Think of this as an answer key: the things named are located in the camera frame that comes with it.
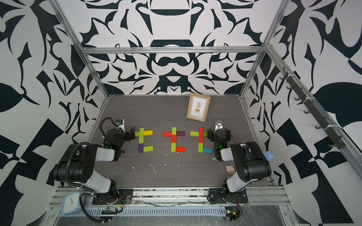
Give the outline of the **purple block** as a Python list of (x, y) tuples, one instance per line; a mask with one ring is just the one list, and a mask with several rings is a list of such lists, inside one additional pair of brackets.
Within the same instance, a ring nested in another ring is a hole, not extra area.
[(144, 144), (139, 144), (138, 145), (138, 153), (143, 153), (144, 152)]
[(185, 136), (185, 132), (184, 131), (177, 131), (176, 135), (177, 136)]

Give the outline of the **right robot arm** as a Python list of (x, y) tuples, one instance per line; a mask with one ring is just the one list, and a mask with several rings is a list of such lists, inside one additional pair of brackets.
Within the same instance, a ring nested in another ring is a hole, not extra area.
[(272, 169), (264, 153), (254, 141), (228, 145), (232, 138), (228, 129), (207, 131), (207, 138), (214, 142), (214, 154), (221, 162), (234, 162), (235, 173), (222, 186), (226, 195), (243, 191), (252, 182), (271, 176)]

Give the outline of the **yellow block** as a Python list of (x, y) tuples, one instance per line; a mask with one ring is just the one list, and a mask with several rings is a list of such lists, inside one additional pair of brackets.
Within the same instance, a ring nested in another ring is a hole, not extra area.
[(152, 136), (152, 135), (153, 135), (153, 131), (144, 131), (143, 135), (144, 135), (144, 136)]

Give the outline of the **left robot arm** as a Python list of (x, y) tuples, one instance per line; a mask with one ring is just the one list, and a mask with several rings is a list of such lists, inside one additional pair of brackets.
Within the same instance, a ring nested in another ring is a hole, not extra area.
[(99, 129), (103, 144), (71, 144), (55, 166), (53, 177), (56, 181), (82, 188), (94, 195), (116, 199), (119, 192), (115, 181), (99, 174), (94, 166), (96, 162), (117, 162), (124, 153), (123, 144), (136, 138), (135, 128), (126, 131), (124, 119), (114, 121), (106, 117), (99, 123)]

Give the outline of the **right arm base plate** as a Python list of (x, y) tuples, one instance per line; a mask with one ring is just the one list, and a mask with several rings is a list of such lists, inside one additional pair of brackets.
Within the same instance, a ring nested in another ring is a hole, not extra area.
[(224, 188), (209, 188), (206, 199), (211, 204), (222, 204), (222, 203), (248, 203), (248, 196), (246, 190), (231, 193)]

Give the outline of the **lime block bottom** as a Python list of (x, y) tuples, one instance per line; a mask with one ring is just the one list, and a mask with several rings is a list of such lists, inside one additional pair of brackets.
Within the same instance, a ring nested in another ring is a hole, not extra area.
[(176, 143), (171, 143), (171, 152), (176, 153), (177, 152), (177, 145)]

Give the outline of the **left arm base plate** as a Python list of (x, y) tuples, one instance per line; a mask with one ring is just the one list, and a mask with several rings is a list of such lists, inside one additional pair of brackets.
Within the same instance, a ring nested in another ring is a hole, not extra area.
[(112, 205), (112, 204), (129, 204), (133, 199), (133, 189), (118, 189), (115, 194), (111, 192), (105, 194), (95, 194), (93, 205)]

